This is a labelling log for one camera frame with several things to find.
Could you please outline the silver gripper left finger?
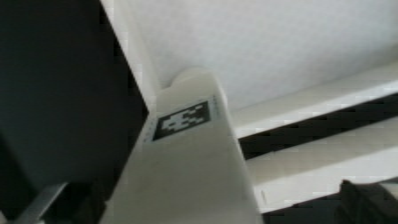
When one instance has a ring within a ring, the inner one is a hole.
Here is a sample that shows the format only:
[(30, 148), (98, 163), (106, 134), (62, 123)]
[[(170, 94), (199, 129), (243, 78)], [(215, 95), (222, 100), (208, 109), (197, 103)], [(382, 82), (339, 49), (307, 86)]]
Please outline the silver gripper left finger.
[(64, 182), (42, 189), (10, 224), (99, 224), (103, 211), (101, 185)]

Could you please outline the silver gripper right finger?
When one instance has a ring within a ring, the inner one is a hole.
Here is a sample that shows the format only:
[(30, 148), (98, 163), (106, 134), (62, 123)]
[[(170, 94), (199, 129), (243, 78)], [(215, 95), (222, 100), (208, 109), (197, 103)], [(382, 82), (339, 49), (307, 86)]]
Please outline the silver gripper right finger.
[(398, 179), (339, 186), (334, 224), (398, 224)]

